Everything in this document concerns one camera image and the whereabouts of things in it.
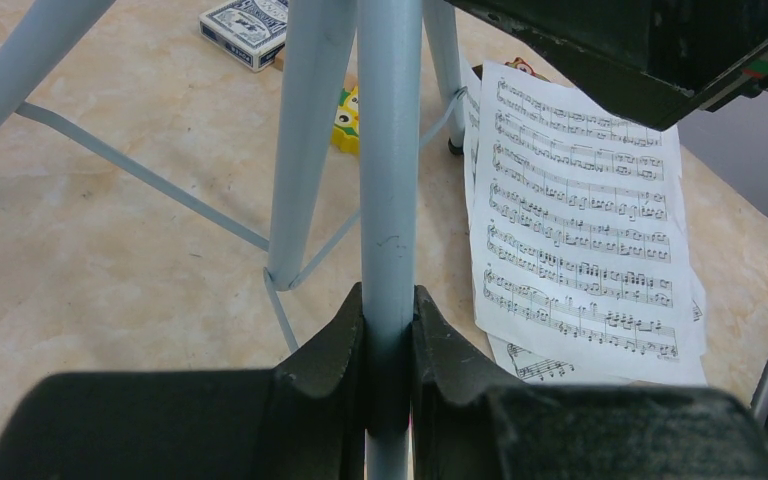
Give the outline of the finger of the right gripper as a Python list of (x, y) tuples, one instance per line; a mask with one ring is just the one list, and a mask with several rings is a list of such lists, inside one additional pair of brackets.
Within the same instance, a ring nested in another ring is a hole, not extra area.
[(525, 43), (604, 110), (664, 131), (760, 38), (768, 0), (456, 1)]

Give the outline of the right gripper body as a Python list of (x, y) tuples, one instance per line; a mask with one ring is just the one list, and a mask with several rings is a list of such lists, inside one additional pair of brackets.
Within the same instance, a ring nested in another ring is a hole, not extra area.
[(754, 18), (749, 32), (760, 36), (699, 92), (699, 111), (715, 112), (738, 97), (768, 92), (768, 20)]

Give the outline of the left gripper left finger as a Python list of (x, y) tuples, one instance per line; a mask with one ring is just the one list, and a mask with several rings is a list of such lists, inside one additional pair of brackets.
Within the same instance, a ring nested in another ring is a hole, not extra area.
[(363, 336), (354, 286), (270, 369), (49, 376), (0, 435), (0, 479), (360, 479)]

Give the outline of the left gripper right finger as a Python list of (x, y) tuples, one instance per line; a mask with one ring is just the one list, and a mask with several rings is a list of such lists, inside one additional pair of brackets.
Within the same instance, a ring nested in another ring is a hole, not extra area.
[(526, 384), (423, 287), (411, 330), (418, 479), (768, 479), (768, 436), (723, 391)]

